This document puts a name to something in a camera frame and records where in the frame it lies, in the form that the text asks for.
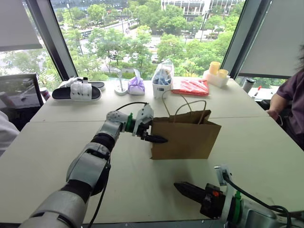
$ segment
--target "yellow cup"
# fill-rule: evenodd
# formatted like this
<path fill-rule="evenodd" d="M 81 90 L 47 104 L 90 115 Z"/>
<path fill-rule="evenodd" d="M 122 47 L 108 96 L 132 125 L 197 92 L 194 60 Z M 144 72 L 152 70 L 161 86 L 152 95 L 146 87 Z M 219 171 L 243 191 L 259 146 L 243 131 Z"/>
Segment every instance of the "yellow cup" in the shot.
<path fill-rule="evenodd" d="M 216 75 L 218 73 L 220 62 L 212 61 L 209 66 L 209 73 Z"/>
<path fill-rule="evenodd" d="M 220 70 L 218 70 L 218 76 L 219 77 L 222 77 L 222 78 L 226 78 L 227 77 L 227 75 L 228 75 L 228 71 L 227 70 L 224 70 L 224 69 L 220 69 Z"/>

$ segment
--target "person's hand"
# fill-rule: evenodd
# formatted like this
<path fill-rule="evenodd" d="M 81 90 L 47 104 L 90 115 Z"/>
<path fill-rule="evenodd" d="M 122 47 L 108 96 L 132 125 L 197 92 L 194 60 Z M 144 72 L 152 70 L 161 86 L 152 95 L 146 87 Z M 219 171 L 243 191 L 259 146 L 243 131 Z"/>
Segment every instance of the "person's hand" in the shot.
<path fill-rule="evenodd" d="M 277 120 L 279 117 L 279 114 L 275 111 L 275 110 L 266 110 L 266 112 L 268 113 L 268 115 L 270 115 L 274 120 Z"/>

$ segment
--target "white container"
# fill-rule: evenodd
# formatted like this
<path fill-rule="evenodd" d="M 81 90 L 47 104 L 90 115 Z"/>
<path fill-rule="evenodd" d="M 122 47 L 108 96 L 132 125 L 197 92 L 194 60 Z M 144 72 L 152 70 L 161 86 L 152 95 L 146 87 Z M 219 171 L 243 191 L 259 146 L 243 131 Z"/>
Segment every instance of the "white container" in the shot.
<path fill-rule="evenodd" d="M 217 75 L 213 75 L 209 72 L 209 70 L 204 71 L 203 79 L 206 79 L 210 84 L 213 84 L 218 87 L 223 87 L 227 85 L 230 76 L 226 76 L 225 78 L 219 77 Z"/>
<path fill-rule="evenodd" d="M 171 80 L 171 83 L 169 85 L 159 85 L 159 84 L 152 83 L 154 98 L 161 98 L 162 94 L 164 92 L 166 92 L 168 90 L 171 90 L 172 89 L 172 82 L 173 82 L 173 80 Z M 169 95 L 169 92 L 165 93 L 163 98 L 167 98 L 168 95 Z"/>

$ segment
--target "roller blind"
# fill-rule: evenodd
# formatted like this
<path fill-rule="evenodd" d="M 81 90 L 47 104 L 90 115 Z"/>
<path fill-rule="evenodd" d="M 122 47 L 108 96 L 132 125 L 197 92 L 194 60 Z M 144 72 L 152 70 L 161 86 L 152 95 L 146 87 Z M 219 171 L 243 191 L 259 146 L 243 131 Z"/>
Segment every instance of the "roller blind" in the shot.
<path fill-rule="evenodd" d="M 240 73 L 292 76 L 304 44 L 304 0 L 273 0 Z"/>
<path fill-rule="evenodd" d="M 0 51 L 42 48 L 21 0 L 0 0 Z"/>

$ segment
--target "paper bag handle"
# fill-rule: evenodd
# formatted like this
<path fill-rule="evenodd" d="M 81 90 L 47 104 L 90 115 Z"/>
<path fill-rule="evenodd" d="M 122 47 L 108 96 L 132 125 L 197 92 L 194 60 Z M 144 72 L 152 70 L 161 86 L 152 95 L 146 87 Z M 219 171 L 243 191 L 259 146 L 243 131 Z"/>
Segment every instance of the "paper bag handle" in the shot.
<path fill-rule="evenodd" d="M 177 112 L 178 112 L 183 106 L 185 106 L 185 105 L 190 105 L 190 104 L 197 103 L 197 102 L 201 102 L 201 101 L 203 101 L 203 102 L 205 103 L 205 105 L 204 105 L 203 112 L 202 112 L 202 114 L 201 114 L 201 116 L 200 116 L 199 122 L 198 122 L 198 124 L 200 124 L 200 122 L 202 121 L 202 119 L 203 119 L 203 117 L 204 117 L 204 113 L 205 113 L 205 110 L 206 110 L 206 104 L 207 104 L 207 102 L 206 102 L 205 100 L 192 101 L 192 102 L 189 102 L 189 103 L 187 103 L 187 104 L 183 104 L 181 107 L 179 107 L 179 108 L 176 110 L 175 115 L 174 115 L 174 119 L 173 119 L 173 123 L 175 123 Z"/>
<path fill-rule="evenodd" d="M 167 107 L 167 105 L 166 105 L 166 103 L 165 103 L 165 100 L 163 99 L 163 95 L 164 95 L 166 92 L 172 91 L 172 90 L 173 90 L 173 89 L 167 90 L 167 91 L 163 92 L 162 95 L 161 95 L 162 102 L 163 102 L 163 104 L 164 104 L 164 106 L 165 106 L 165 108 L 166 108 L 167 113 L 168 113 L 169 116 L 170 116 L 170 112 L 169 112 L 169 109 L 168 109 L 168 107 Z M 191 107 L 190 107 L 188 101 L 186 100 L 186 98 L 185 98 L 183 95 L 181 95 L 181 94 L 179 94 L 179 95 L 185 100 L 186 104 L 184 104 L 184 105 L 188 105 L 188 107 L 189 107 L 189 109 L 190 109 L 190 112 L 192 112 Z"/>

